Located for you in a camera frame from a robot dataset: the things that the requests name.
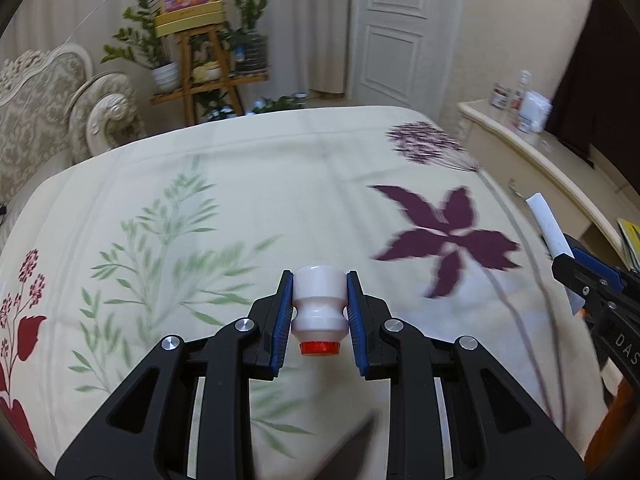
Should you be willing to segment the white paper strip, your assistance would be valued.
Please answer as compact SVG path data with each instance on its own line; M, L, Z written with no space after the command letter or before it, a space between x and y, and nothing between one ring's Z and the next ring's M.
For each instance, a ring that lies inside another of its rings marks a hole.
M568 241L556 221L554 214L547 201L541 193L535 193L526 200L528 208L533 214L536 223L541 230L542 237L549 249L552 262L559 256L566 255L573 258L573 249L570 248ZM568 286L564 281L558 280L564 286L570 308L574 315L578 314L582 318L586 316L586 304L589 299L591 287L589 285L582 286L582 290L574 289Z

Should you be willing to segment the white bottle red cap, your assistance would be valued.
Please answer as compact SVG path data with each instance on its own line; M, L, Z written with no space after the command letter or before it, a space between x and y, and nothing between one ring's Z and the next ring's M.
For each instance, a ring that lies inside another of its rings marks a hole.
M317 264L294 272L292 334L303 356L338 356L348 334L346 274Z

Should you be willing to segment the yellow blue book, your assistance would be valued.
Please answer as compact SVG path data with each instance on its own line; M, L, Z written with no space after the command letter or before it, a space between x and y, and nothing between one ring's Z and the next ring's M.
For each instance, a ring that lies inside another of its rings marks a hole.
M617 219L625 257L631 269L640 271L640 226L623 218Z

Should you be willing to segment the cream TV cabinet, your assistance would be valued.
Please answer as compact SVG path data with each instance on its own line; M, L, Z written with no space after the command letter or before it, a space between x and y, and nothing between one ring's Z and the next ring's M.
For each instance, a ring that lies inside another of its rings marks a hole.
M485 100L460 102L458 136L527 219L529 196L542 194L562 231L609 264L630 266L617 221L637 223L638 202L604 169L555 136L521 133Z

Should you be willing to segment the dark cloth covered TV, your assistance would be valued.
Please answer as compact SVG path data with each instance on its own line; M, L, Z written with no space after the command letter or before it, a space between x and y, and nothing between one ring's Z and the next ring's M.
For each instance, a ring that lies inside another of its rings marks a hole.
M591 0L546 131L582 159L596 148L639 187L639 32L618 0Z

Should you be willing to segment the white spray bottle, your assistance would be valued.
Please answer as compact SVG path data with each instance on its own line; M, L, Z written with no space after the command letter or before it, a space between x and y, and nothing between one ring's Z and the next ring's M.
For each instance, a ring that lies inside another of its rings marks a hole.
M531 72L529 72L528 70L520 71L520 76L518 77L518 84L516 85L515 90L512 93L511 101L508 109L509 120L513 127L516 127L518 125L518 115L520 114L522 103L525 98L526 92L528 91L528 87L531 79L532 79Z

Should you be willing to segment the white plastic jug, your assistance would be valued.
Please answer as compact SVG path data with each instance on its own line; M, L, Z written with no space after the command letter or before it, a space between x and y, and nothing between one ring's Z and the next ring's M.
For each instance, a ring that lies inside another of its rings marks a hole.
M518 131L540 133L552 110L551 102L535 91L527 91L518 111Z

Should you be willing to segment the floral cream tablecloth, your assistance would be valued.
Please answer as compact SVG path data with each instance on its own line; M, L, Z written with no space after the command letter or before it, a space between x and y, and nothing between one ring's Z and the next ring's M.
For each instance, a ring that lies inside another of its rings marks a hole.
M1 405L53 470L165 335L216 333L284 270L356 271L441 340L478 339L578 452L606 412L539 234L426 117L322 108L161 134L60 167L1 254Z

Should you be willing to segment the small dark jar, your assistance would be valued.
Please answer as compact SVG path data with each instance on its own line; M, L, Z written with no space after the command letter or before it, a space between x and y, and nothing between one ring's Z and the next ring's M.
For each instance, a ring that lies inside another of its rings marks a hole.
M504 84L494 84L489 98L489 105L497 110L505 110L510 100L510 89Z

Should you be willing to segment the cream ornate sofa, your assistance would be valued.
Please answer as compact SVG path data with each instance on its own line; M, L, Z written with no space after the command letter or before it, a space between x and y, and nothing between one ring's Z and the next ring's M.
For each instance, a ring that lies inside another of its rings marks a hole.
M137 95L123 72L96 74L79 44L28 50L1 67L1 223L18 193L59 154L83 162L141 140Z

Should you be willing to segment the white panel door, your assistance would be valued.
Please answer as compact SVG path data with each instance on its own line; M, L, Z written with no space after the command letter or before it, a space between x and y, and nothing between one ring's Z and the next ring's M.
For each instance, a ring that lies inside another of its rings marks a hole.
M348 98L436 118L462 8L463 0L352 0Z

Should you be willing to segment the floor green plant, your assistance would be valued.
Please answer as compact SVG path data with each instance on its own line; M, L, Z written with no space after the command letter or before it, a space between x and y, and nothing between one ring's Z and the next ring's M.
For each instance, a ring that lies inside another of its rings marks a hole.
M295 92L288 96L280 96L277 99L263 96L255 101L252 112L254 114L265 114L282 112L282 110L302 110L306 106L306 101L306 92Z

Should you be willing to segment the wooden plant stand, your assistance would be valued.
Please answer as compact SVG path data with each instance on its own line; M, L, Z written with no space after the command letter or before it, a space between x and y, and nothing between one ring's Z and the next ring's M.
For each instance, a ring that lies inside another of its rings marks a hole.
M152 105L180 101L186 126L196 124L194 96L219 90L231 106L232 113L242 116L245 114L245 107L240 97L239 86L268 80L268 70L238 73L232 68L232 55L222 46L219 37L221 29L221 25L206 25L177 32L180 51L178 87L175 90L154 94L150 99ZM191 40L197 36L207 38L209 47L213 49L215 67L193 65Z

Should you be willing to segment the potted plant white pot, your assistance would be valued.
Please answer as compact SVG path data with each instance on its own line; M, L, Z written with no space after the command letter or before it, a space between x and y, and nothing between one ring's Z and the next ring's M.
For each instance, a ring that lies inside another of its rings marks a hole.
M151 72L158 93L179 87L179 67L169 55L166 41L157 36L155 19L160 0L136 0L122 12L125 24L112 36L115 44L104 44L102 63L116 60L136 64Z

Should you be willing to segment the tall plant dark pot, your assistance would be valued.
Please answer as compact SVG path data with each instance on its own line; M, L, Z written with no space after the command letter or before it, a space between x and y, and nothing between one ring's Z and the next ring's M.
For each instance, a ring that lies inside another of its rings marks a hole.
M240 24L227 32L227 42L238 74L257 73L268 67L268 39L257 30L271 0L231 0L239 12Z

